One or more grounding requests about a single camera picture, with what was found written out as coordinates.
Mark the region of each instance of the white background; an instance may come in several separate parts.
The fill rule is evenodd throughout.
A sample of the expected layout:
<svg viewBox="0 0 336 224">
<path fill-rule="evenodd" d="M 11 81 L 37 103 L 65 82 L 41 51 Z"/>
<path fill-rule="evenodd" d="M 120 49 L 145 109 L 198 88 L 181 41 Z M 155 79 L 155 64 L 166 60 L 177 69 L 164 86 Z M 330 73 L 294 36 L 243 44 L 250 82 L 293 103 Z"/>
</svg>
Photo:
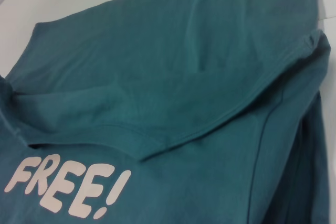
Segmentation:
<svg viewBox="0 0 336 224">
<path fill-rule="evenodd" d="M 0 0 L 0 74 L 6 76 L 25 49 L 37 22 L 47 22 L 109 0 Z M 321 87 L 327 136 L 331 223 L 336 224 L 336 0 L 319 0 L 319 27 L 332 47 Z"/>
</svg>

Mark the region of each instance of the exclamation mark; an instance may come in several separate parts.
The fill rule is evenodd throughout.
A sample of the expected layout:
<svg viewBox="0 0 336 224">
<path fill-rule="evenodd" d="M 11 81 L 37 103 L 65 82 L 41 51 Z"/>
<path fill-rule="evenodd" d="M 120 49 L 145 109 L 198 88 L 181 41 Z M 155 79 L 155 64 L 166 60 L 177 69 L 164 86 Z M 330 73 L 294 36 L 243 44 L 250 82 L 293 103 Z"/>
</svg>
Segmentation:
<svg viewBox="0 0 336 224">
<path fill-rule="evenodd" d="M 117 200 L 130 176 L 131 176 L 130 170 L 125 170 L 122 174 L 120 174 L 119 178 L 117 179 L 116 183 L 114 184 L 109 195 L 106 198 L 106 204 L 108 206 L 111 206 Z M 93 215 L 93 218 L 95 220 L 99 219 L 106 213 L 106 211 L 107 211 L 106 207 L 99 208 L 97 212 Z"/>
</svg>

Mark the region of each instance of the teal t-shirt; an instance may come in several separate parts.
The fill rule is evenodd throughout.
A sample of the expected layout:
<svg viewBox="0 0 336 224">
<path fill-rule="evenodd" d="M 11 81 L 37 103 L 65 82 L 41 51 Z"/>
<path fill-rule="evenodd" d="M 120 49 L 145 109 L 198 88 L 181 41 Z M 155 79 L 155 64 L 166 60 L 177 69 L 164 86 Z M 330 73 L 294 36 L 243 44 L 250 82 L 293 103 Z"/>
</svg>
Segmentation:
<svg viewBox="0 0 336 224">
<path fill-rule="evenodd" d="M 113 0 L 0 78 L 0 223 L 328 223 L 317 0 Z"/>
</svg>

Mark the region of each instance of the folded t-shirt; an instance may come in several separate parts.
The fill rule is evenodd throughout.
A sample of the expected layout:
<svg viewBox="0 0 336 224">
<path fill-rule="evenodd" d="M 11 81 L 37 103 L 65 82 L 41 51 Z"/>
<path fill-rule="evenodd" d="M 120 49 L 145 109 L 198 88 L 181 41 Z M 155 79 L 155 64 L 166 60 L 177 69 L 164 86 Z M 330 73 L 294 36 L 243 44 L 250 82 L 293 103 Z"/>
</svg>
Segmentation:
<svg viewBox="0 0 336 224">
<path fill-rule="evenodd" d="M 113 0 L 0 79 L 0 223 L 328 223 L 317 0 Z"/>
</svg>

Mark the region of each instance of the t-shirt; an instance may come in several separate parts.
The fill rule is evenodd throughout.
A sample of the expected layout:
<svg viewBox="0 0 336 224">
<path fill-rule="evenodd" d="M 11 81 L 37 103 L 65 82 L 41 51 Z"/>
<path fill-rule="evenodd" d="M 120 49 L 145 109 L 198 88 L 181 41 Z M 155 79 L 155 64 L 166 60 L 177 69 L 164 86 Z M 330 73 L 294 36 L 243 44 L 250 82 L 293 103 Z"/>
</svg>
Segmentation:
<svg viewBox="0 0 336 224">
<path fill-rule="evenodd" d="M 0 79 L 0 223 L 328 223 L 317 0 L 113 0 Z"/>
</svg>

